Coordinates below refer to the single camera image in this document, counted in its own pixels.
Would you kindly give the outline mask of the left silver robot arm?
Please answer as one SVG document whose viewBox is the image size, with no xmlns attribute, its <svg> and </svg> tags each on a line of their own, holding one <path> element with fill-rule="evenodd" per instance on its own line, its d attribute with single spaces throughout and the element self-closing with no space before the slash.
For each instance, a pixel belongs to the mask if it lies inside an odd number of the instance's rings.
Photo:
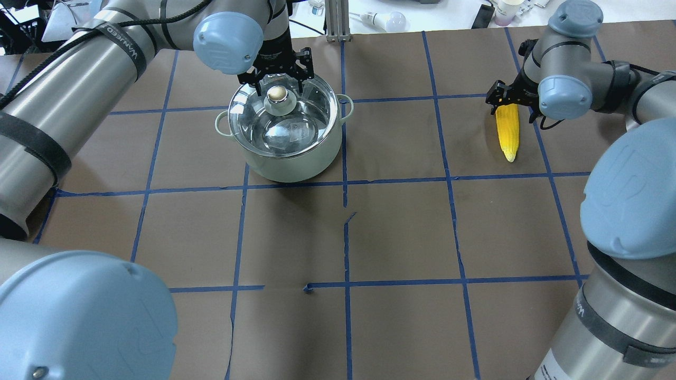
<svg viewBox="0 0 676 380">
<path fill-rule="evenodd" d="M 291 53 L 286 1 L 101 1 L 65 45 L 2 98 L 2 379 L 168 379 L 171 292 L 108 253 L 30 243 L 27 217 L 79 179 L 77 154 L 161 50 L 194 51 L 249 79 Z"/>
</svg>

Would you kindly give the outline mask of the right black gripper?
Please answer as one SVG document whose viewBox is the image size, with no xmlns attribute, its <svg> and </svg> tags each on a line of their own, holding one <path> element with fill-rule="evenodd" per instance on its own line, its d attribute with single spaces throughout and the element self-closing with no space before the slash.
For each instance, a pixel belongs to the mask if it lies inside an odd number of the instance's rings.
<svg viewBox="0 0 676 380">
<path fill-rule="evenodd" d="M 496 80 L 486 93 L 485 103 L 490 105 L 491 115 L 495 115 L 501 105 L 521 105 L 530 110 L 529 123 L 534 123 L 543 117 L 539 109 L 539 83 L 532 80 L 521 70 L 512 84 L 505 84 L 502 80 Z"/>
</svg>

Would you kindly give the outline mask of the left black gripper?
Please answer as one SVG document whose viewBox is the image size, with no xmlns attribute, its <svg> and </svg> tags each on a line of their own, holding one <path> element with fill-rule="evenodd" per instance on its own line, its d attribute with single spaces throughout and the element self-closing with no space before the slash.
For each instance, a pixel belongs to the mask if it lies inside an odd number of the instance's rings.
<svg viewBox="0 0 676 380">
<path fill-rule="evenodd" d="M 304 93 L 304 83 L 314 79 L 314 62 L 312 50 L 307 46 L 296 52 L 294 50 L 283 51 L 278 54 L 258 54 L 253 72 L 238 74 L 240 84 L 249 85 L 255 89 L 257 96 L 262 96 L 260 82 L 266 75 L 284 74 L 297 80 L 298 93 Z"/>
</svg>

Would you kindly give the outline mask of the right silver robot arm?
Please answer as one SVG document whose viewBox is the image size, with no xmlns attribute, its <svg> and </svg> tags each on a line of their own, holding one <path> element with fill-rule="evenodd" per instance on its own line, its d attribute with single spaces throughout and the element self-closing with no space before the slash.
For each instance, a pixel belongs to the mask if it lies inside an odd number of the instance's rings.
<svg viewBox="0 0 676 380">
<path fill-rule="evenodd" d="M 674 71 L 592 62 L 602 21 L 592 1 L 563 2 L 520 46 L 514 82 L 486 96 L 493 115 L 515 104 L 556 122 L 593 110 L 635 124 L 589 175 L 580 214 L 595 267 L 531 379 L 652 379 L 674 363 Z"/>
</svg>

